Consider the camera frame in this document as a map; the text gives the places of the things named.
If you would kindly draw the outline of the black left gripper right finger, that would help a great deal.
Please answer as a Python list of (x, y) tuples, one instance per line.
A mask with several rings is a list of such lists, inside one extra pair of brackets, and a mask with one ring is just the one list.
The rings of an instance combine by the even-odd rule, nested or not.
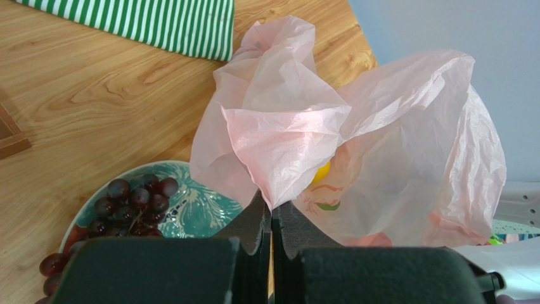
[(291, 202), (272, 229), (276, 303), (494, 303), (505, 285), (449, 248), (342, 246)]

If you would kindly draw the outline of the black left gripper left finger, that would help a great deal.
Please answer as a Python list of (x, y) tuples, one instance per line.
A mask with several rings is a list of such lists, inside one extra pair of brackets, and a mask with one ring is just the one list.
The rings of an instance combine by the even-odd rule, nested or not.
[(105, 237), (74, 256), (52, 303), (267, 303), (271, 213), (251, 203), (207, 238)]

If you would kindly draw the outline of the yellow lemon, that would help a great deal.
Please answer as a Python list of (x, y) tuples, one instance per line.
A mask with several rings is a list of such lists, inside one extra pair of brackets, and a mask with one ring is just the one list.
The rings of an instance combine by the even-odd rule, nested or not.
[(324, 166), (318, 169), (311, 183), (316, 184), (322, 181), (329, 174), (330, 169), (331, 169), (331, 162), (329, 161)]

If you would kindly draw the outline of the purple grape bunch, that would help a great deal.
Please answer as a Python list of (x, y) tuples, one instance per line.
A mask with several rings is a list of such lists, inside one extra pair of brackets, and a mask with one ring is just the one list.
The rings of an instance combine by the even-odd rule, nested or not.
[(58, 289), (63, 271), (79, 249), (90, 239), (100, 237), (162, 237), (158, 229), (170, 207), (170, 197), (179, 189), (173, 177), (160, 180), (145, 174), (139, 182), (114, 179), (106, 187), (106, 195), (93, 203), (94, 218), (81, 231), (73, 231), (60, 253), (45, 257), (39, 265), (46, 278), (45, 297), (38, 303), (49, 303)]

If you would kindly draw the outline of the pink plastic bag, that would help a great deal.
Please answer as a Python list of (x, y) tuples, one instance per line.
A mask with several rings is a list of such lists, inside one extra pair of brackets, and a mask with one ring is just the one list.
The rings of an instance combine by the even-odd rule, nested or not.
[(247, 31), (214, 72), (191, 177), (243, 206), (257, 191), (272, 210), (292, 202), (344, 245), (486, 243), (507, 168), (471, 83), (475, 59), (422, 51), (334, 89), (314, 42), (294, 16)]

